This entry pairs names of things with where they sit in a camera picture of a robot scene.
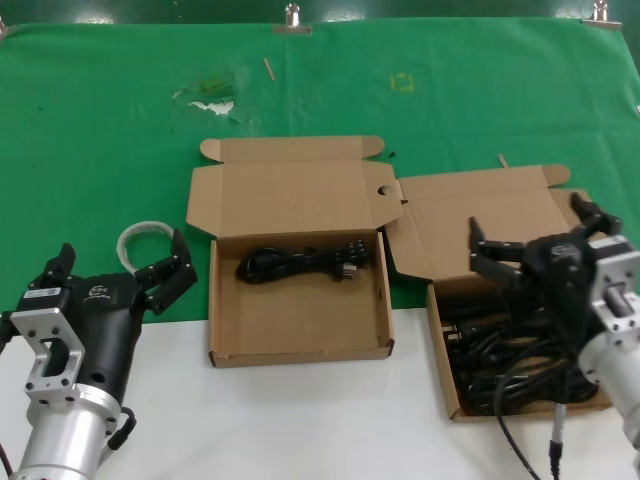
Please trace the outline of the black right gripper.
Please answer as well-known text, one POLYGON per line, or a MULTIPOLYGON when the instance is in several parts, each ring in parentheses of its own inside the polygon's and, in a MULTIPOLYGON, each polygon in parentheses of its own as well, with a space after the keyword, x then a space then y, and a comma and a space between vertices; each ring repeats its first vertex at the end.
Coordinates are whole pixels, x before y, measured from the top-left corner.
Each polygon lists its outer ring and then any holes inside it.
POLYGON ((579 219, 571 233, 527 244, 487 240, 476 218, 470 217, 468 247, 469 269, 482 278, 509 289, 523 289, 528 281, 567 352, 577 357, 601 331, 590 300, 595 257, 587 239, 596 233, 618 235, 622 221, 577 192, 571 194, 571 209, 579 219))

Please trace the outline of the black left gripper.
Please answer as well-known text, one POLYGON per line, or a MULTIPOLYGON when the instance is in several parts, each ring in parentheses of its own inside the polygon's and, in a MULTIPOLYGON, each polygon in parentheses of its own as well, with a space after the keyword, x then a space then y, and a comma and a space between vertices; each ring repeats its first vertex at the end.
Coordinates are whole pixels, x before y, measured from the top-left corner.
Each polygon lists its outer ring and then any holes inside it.
POLYGON ((76 253, 63 243, 48 260, 30 290, 61 287, 57 295, 19 300, 19 310, 59 308, 84 347, 76 381, 124 399, 145 311, 159 316, 196 282, 191 253, 180 230, 170 255, 129 273, 71 277, 76 253))

